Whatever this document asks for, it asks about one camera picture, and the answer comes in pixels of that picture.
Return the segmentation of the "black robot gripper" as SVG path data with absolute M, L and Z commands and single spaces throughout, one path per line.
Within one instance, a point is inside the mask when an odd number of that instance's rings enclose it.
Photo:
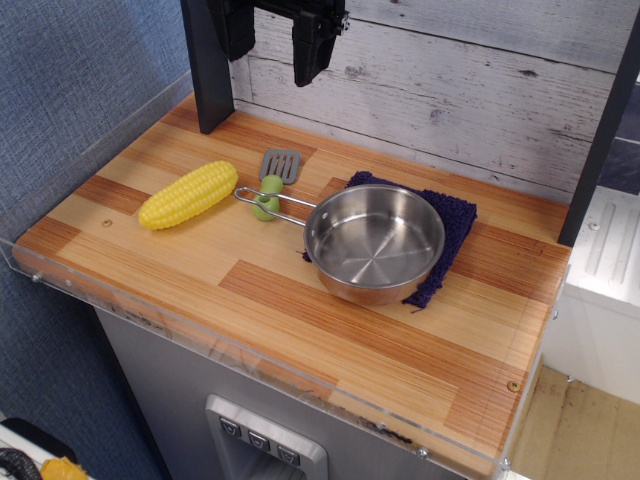
M 349 12 L 338 0 L 213 1 L 212 19 L 220 46 L 231 62 L 255 45 L 254 6 L 293 21 L 294 82 L 312 83 L 330 63 L 335 36 L 349 29 Z

